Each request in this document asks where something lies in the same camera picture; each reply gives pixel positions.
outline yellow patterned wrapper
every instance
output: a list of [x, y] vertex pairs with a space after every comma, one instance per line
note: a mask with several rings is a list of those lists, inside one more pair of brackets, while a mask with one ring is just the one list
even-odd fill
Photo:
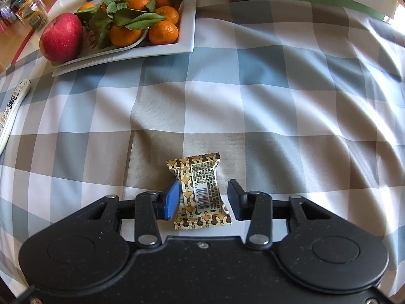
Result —
[[181, 181], [183, 196], [174, 220], [175, 229], [191, 230], [231, 225], [231, 217], [219, 194], [216, 168], [219, 153], [166, 161]]

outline red strip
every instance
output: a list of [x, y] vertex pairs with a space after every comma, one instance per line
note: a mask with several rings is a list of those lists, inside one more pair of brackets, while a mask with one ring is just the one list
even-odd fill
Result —
[[30, 38], [32, 37], [34, 32], [35, 32], [35, 30], [31, 29], [31, 31], [28, 33], [28, 35], [24, 39], [23, 43], [21, 43], [21, 46], [18, 48], [17, 52], [15, 53], [15, 56], [14, 56], [13, 60], [11, 61], [12, 64], [14, 64], [17, 61], [18, 57], [20, 57], [21, 52], [23, 51], [23, 49], [27, 45], [28, 41], [30, 40]]

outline tablecloth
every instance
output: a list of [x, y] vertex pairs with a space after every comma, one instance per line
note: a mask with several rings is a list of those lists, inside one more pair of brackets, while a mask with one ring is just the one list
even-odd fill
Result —
[[[383, 240], [381, 288], [404, 299], [404, 61], [405, 36], [389, 24], [292, 1], [198, 8], [190, 54], [57, 78], [29, 54], [0, 78], [0, 110], [32, 81], [0, 158], [1, 277], [20, 293], [29, 236], [104, 195], [162, 190], [173, 179], [167, 160], [220, 152], [225, 202], [231, 178], [274, 199], [306, 196]], [[244, 237], [248, 223], [159, 227]]]

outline wooden floor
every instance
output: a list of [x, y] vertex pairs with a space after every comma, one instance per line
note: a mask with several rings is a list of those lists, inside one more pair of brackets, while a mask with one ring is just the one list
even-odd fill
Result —
[[[43, 0], [45, 8], [50, 9], [57, 0]], [[11, 26], [4, 26], [5, 32], [0, 32], [0, 73], [13, 60], [18, 48], [29, 34], [31, 27], [22, 21], [16, 21]]]

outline plastic jar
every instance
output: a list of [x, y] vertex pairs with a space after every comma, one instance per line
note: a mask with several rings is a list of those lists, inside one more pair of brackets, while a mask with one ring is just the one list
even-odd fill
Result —
[[48, 15], [39, 0], [28, 0], [21, 7], [22, 18], [37, 30], [42, 29], [48, 22]]

